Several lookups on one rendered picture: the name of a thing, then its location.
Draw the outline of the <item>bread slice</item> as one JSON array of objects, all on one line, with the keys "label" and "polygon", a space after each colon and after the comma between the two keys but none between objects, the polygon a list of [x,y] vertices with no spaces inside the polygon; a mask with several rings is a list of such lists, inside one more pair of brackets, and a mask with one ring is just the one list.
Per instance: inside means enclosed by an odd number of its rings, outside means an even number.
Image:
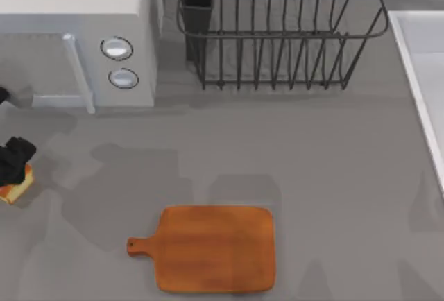
[{"label": "bread slice", "polygon": [[21,184],[11,184],[0,187],[0,200],[13,205],[34,183],[34,172],[30,164],[25,166],[25,178]]}]

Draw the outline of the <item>large silver microwave knob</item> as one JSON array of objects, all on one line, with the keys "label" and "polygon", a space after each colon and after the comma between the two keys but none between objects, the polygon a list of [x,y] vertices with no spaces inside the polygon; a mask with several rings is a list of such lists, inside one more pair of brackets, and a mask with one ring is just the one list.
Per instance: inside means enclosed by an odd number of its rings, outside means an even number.
[{"label": "large silver microwave knob", "polygon": [[127,60],[133,55],[132,44],[122,37],[109,37],[100,43],[102,54],[115,61]]}]

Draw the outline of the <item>small silver microwave knob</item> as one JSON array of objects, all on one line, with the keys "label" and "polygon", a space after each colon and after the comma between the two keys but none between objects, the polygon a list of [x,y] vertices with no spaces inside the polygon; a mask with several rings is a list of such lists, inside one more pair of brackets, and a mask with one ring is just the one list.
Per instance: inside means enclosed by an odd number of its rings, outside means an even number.
[{"label": "small silver microwave knob", "polygon": [[139,84],[139,76],[131,69],[120,68],[108,74],[108,81],[118,89],[132,89]]}]

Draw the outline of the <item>wooden cutting board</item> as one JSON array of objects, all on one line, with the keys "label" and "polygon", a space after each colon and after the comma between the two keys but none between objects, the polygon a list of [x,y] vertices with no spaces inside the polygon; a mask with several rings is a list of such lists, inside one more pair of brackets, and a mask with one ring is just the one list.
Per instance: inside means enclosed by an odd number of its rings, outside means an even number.
[{"label": "wooden cutting board", "polygon": [[127,253],[153,261],[168,293],[260,293],[276,281],[275,226],[265,207],[170,206],[153,235],[130,237]]}]

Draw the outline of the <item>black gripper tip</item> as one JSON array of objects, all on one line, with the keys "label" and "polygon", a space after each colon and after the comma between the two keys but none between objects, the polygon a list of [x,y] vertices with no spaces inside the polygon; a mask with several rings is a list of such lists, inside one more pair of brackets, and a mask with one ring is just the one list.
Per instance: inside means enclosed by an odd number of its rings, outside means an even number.
[{"label": "black gripper tip", "polygon": [[11,137],[0,145],[0,187],[21,184],[26,165],[36,152],[36,146],[22,137]]}]

